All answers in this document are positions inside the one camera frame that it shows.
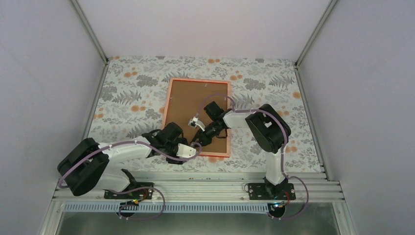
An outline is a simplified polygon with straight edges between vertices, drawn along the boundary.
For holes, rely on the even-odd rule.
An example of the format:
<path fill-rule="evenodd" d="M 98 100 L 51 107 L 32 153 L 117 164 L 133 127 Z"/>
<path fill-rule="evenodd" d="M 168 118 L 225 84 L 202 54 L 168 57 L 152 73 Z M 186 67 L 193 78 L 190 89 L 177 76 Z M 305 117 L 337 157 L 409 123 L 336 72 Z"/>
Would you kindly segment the brown backing board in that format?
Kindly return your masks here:
<path fill-rule="evenodd" d="M 199 113 L 199 120 L 209 125 L 212 120 L 205 113 L 204 107 L 215 101 L 223 110 L 231 107 L 231 101 L 221 95 L 231 95 L 231 83 L 224 80 L 206 80 L 191 78 L 171 78 L 167 91 L 167 98 L 164 107 L 162 127 L 174 122 L 184 132 L 188 142 L 199 127 L 188 126 L 189 121 Z"/>

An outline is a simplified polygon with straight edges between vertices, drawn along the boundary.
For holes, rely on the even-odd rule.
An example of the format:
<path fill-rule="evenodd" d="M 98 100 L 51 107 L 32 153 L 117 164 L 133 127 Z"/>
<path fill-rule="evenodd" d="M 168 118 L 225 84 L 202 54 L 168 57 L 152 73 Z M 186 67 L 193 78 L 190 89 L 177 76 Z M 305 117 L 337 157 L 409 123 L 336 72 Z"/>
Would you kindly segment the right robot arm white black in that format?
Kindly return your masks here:
<path fill-rule="evenodd" d="M 212 101 L 204 111 L 212 122 L 203 126 L 195 116 L 189 126 L 199 126 L 192 141 L 201 146 L 211 144 L 214 137 L 222 131 L 233 128 L 248 128 L 254 140 L 266 152 L 266 173 L 264 192 L 270 199 L 278 199 L 288 187 L 288 176 L 284 172 L 284 149 L 287 145 L 291 129 L 269 104 L 259 109 L 223 110 Z"/>

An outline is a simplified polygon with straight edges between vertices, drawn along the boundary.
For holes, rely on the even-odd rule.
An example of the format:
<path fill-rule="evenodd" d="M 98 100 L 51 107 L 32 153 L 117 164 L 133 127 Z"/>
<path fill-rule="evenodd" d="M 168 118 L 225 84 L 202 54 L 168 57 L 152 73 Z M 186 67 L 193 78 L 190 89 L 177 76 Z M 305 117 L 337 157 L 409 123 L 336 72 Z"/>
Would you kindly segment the red picture frame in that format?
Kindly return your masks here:
<path fill-rule="evenodd" d="M 169 81 L 162 126 L 180 126 L 188 143 L 202 144 L 201 156 L 228 158 L 231 155 L 231 84 L 223 80 L 173 77 Z"/>

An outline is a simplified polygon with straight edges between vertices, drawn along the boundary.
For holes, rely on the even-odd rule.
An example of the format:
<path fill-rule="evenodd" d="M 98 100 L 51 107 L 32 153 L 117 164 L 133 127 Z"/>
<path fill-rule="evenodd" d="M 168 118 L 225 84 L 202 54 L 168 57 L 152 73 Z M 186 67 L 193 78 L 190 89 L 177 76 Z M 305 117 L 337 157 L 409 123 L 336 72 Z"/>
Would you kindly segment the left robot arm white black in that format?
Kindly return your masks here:
<path fill-rule="evenodd" d="M 103 189 L 130 198 L 137 186 L 121 164 L 154 156 L 182 164 L 198 156 L 199 147 L 197 143 L 188 143 L 182 128 L 174 122 L 127 141 L 103 143 L 86 138 L 58 164 L 58 187 L 68 188 L 74 196 Z"/>

